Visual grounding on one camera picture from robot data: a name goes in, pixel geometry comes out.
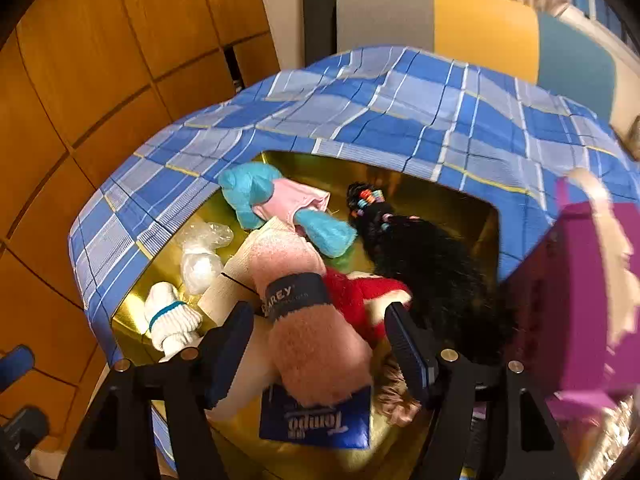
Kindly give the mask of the white sock blue stripe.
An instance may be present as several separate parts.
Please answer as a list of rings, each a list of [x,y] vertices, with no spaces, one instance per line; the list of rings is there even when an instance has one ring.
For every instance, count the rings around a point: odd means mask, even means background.
[[[162,362],[168,361],[186,347],[195,347],[203,317],[179,298],[178,289],[168,282],[154,284],[144,303],[146,332],[153,347],[162,352]]]

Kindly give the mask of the red white christmas sock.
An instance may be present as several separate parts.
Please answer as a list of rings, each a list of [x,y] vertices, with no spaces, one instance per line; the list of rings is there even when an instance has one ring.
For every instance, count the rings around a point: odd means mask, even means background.
[[[386,308],[393,302],[408,308],[412,298],[400,281],[361,271],[327,268],[323,283],[334,307],[372,348],[385,337]]]

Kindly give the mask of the blue tempo tissue pack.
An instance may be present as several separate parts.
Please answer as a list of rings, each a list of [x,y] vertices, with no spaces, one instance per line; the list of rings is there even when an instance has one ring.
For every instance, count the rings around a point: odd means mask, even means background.
[[[260,401],[259,437],[284,443],[365,450],[370,446],[372,388],[333,406],[303,408],[282,385],[270,386]]]

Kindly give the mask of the pink towel blue band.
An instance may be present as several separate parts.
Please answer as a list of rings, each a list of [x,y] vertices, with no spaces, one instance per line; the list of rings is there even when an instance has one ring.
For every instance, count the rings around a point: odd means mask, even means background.
[[[331,302],[326,265],[294,232],[255,244],[250,274],[272,323],[271,359],[301,406],[339,404],[372,385],[372,350]]]

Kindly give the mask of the blue plush toy pink shirt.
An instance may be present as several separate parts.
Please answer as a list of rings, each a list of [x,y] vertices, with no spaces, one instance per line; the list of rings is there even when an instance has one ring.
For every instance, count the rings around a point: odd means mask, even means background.
[[[356,240],[356,230],[329,213],[330,192],[283,177],[276,167],[246,162],[224,170],[218,183],[243,229],[277,218],[328,258],[345,255]]]

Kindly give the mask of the beige long sock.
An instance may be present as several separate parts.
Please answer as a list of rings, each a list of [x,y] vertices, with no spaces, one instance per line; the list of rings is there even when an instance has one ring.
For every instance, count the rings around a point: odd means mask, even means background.
[[[232,419],[279,378],[268,350],[271,323],[262,315],[262,300],[250,274],[248,260],[256,243],[291,230],[284,222],[273,218],[248,234],[198,300],[200,310],[216,326],[230,325],[227,333],[231,338],[219,358],[219,369],[228,373],[231,365],[238,367],[226,396],[207,412],[207,418],[212,422]]]

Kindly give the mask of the brown satin scrunchie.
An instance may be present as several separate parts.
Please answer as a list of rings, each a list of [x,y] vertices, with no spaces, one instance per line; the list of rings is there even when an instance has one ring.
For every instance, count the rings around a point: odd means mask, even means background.
[[[391,353],[384,356],[374,391],[376,410],[393,426],[408,426],[421,411],[421,403],[410,393],[404,374]]]

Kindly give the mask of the clear plastic bag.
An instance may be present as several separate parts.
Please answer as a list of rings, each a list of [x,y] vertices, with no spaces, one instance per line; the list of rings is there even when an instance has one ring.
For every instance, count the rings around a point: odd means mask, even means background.
[[[230,226],[196,219],[177,233],[181,249],[180,274],[186,292],[201,295],[214,278],[221,274],[224,264],[218,248],[229,246],[234,234]]]

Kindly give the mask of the gold metal tin tray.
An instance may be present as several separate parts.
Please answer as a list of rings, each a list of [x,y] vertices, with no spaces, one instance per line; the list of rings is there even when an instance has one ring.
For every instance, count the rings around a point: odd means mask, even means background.
[[[321,255],[301,229],[272,218],[244,229],[213,185],[182,211],[174,236],[112,316],[124,355],[160,359],[145,300],[175,285],[202,329],[221,325],[238,301],[255,312],[228,396],[207,415],[232,479],[405,479],[428,418],[391,424],[375,396],[390,344],[384,311],[399,287],[372,273],[360,242]]]

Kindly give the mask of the purple paper carton box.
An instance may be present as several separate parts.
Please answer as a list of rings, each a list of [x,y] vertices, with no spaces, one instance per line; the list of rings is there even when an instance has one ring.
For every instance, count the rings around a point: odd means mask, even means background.
[[[518,310],[509,356],[555,419],[588,418],[639,383],[639,208],[584,168],[556,198],[558,220],[502,285]]]

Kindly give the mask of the ornate silver tissue box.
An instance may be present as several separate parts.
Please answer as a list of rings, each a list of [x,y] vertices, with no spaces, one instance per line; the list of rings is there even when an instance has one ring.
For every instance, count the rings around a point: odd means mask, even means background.
[[[547,399],[579,479],[623,479],[639,459],[639,391],[557,392]]]

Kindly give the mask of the blue plaid bed sheet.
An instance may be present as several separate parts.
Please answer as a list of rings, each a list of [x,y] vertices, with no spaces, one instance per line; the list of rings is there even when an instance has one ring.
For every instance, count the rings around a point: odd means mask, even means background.
[[[468,192],[500,219],[506,278],[556,216],[555,182],[585,167],[637,203],[639,166],[589,107],[486,67],[410,47],[366,47],[284,70],[130,148],[78,214],[68,251],[91,330],[111,320],[220,174],[265,151],[326,155]]]

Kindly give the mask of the grey yellow blue headboard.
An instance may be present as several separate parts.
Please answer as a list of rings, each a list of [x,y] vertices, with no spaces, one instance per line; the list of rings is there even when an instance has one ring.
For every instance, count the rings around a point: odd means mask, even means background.
[[[336,0],[338,50],[415,47],[518,77],[612,115],[612,55],[575,27],[512,0]]]

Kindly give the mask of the black rolled mat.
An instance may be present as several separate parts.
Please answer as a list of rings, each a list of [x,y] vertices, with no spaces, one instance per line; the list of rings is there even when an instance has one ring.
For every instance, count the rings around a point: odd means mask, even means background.
[[[306,66],[337,52],[336,0],[303,0]]]

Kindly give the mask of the window with white frame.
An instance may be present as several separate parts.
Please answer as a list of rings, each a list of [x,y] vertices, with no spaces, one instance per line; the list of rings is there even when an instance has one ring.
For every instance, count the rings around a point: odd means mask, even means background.
[[[605,0],[570,0],[558,19],[600,44],[637,50],[630,29]]]

